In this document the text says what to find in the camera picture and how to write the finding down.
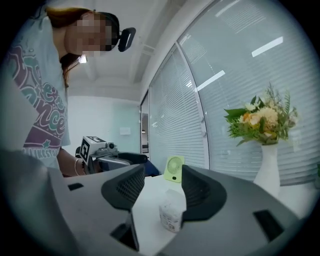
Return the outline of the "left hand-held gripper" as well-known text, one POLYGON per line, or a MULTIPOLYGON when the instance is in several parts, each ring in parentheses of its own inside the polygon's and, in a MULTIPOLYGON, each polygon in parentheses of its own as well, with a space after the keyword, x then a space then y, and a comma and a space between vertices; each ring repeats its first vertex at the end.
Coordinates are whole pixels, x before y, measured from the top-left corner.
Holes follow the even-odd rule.
POLYGON ((97 136, 83 136, 80 146, 80 157, 86 165, 87 174, 98 173, 95 169, 94 160, 98 160, 99 167, 103 172, 108 172, 130 165, 145 164, 148 157, 145 154, 133 152, 119 152, 118 158, 107 157, 118 152, 113 142, 107 142, 97 136))

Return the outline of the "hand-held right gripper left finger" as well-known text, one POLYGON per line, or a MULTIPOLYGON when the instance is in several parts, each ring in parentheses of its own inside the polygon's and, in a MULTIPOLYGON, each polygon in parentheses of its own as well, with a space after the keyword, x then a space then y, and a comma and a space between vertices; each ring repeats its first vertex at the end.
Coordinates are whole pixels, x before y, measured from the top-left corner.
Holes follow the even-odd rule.
POLYGON ((48 173, 77 255, 139 255, 133 206, 145 184, 142 164, 68 178, 57 169, 48 173))

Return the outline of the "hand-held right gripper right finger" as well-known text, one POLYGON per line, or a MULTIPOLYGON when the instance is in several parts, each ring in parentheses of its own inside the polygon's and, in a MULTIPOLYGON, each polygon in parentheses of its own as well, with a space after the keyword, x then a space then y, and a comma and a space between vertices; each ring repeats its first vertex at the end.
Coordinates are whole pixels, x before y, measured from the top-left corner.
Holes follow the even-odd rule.
POLYGON ((258 185, 184 165, 181 230, 161 256, 272 256, 291 239, 298 217, 258 185))

